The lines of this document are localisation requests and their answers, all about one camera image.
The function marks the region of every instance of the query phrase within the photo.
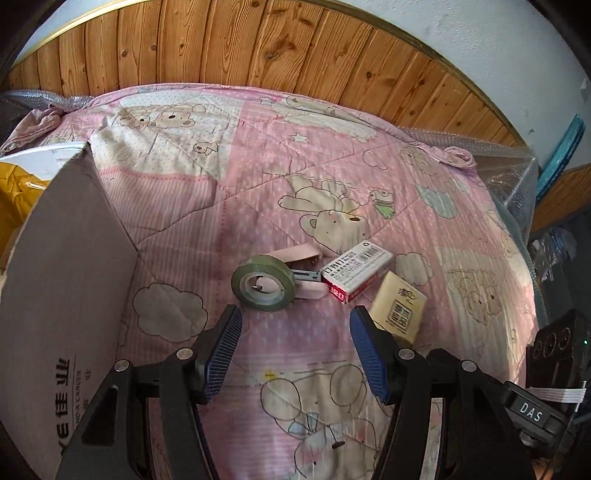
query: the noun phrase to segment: cardboard box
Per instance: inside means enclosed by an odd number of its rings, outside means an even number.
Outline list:
[[[417,337],[426,302],[425,295],[389,271],[369,314],[380,328],[402,339],[402,345],[411,346]]]
[[[90,145],[60,149],[69,160],[21,228],[0,301],[0,420],[40,478],[55,477],[84,401],[113,366],[138,258]]]
[[[322,268],[322,281],[337,300],[347,303],[386,272],[392,254],[363,241]]]

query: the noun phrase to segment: barcode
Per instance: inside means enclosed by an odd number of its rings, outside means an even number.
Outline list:
[[[396,328],[400,329],[402,333],[406,333],[408,322],[412,315],[413,313],[410,309],[406,308],[402,303],[396,300],[394,308],[388,317],[388,321]]]
[[[362,262],[369,262],[371,260],[372,257],[374,257],[375,255],[377,255],[379,253],[379,250],[375,247],[369,247],[368,249],[364,250],[363,252],[361,252],[357,258],[359,258]]]

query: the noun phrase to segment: yellow bag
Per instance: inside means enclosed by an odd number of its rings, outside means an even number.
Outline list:
[[[39,180],[18,165],[0,161],[0,257],[12,248],[21,227],[49,181]]]

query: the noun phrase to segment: red and white box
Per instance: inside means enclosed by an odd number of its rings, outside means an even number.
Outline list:
[[[364,241],[322,268],[322,281],[337,300],[348,303],[381,277],[391,260],[390,252]]]

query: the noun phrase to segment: gold trim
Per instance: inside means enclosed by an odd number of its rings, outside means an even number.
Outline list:
[[[148,2],[151,0],[114,0],[109,2],[102,7],[95,8],[84,15],[72,20],[68,24],[61,27],[59,30],[53,32],[51,35],[46,37],[45,39],[39,41],[32,47],[28,48],[24,54],[22,55],[21,59],[16,61],[12,68],[19,65],[24,59],[26,59],[29,55],[37,51],[43,45],[49,43],[51,40],[59,37],[62,33],[71,30],[78,25],[88,22],[93,18],[96,18],[100,15],[107,14],[112,12],[113,10],[118,10],[123,7],[128,7],[130,5],[140,4],[143,2]],[[339,13],[348,15],[353,18],[357,18],[374,28],[379,28],[380,30],[384,30],[385,32],[402,39],[412,47],[416,48],[421,53],[424,53],[427,57],[435,60],[442,66],[444,70],[447,70],[449,73],[455,75],[459,80],[461,80],[471,92],[475,93],[476,96],[484,102],[484,104],[503,122],[503,125],[507,127],[511,135],[519,142],[521,145],[526,145],[523,137],[517,132],[515,127],[511,122],[509,122],[508,118],[505,116],[503,112],[492,102],[488,95],[484,93],[484,91],[474,83],[465,73],[463,73],[459,68],[457,68],[453,63],[451,63],[448,59],[443,57],[441,54],[436,52],[433,48],[428,46],[426,43],[423,43],[418,38],[413,37],[408,32],[405,32],[400,27],[391,24],[390,22],[384,20],[383,18],[376,17],[374,14],[370,14],[364,10],[361,10],[357,7],[353,7],[348,4],[344,4],[339,0],[305,0],[307,3],[318,5],[319,7],[328,8],[330,10],[337,11]]]
[[[69,22],[66,25],[64,25],[63,27],[61,27],[59,30],[56,30],[55,32],[48,35],[43,40],[40,40],[37,43],[35,43],[32,47],[29,47],[28,49],[24,50],[22,52],[22,54],[23,54],[22,57],[19,60],[14,62],[14,64],[12,65],[12,68],[19,65],[23,60],[25,60],[29,55],[32,55],[33,53],[35,53],[43,45],[49,43],[51,40],[54,40],[55,38],[59,37],[62,33],[65,33],[68,30],[71,30],[72,28],[77,27],[78,25],[82,25],[83,23],[88,22],[89,20],[92,20],[93,18],[107,14],[109,12],[112,12],[113,10],[118,10],[120,8],[128,7],[130,5],[141,4],[143,2],[149,2],[149,1],[150,0],[113,0],[112,2],[102,5],[101,7],[97,7],[94,10],[91,10],[90,12],[87,12],[84,15],[81,15],[81,16],[75,18],[71,22]]]

